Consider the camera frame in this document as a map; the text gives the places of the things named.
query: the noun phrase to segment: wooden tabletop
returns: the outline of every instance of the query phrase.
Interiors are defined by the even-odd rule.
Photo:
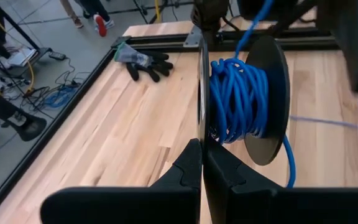
[[[188,33],[192,27],[191,22],[134,26],[125,35]],[[159,83],[147,74],[134,82],[124,66],[110,62],[3,201],[0,223],[40,223],[42,201],[65,187],[155,182],[196,137],[197,55],[170,54],[175,67]],[[232,55],[210,53],[209,59]],[[358,99],[349,90],[341,52],[285,55],[291,115],[358,125]],[[296,187],[358,186],[358,130],[290,120],[287,134],[296,159]],[[225,147],[256,171],[286,184],[285,150],[261,167],[251,161],[242,141]],[[210,223],[204,192],[201,209],[201,222]]]

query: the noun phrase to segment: cable spool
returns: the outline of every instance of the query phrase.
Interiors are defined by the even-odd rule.
[[[279,152],[287,129],[290,111],[290,82],[287,62],[281,47],[273,37],[265,36],[250,49],[246,63],[263,70],[268,81],[268,119],[260,138],[246,134],[244,142],[251,159],[258,165],[271,163]],[[198,65],[198,137],[207,150],[210,136],[209,58],[204,38],[200,41]]]

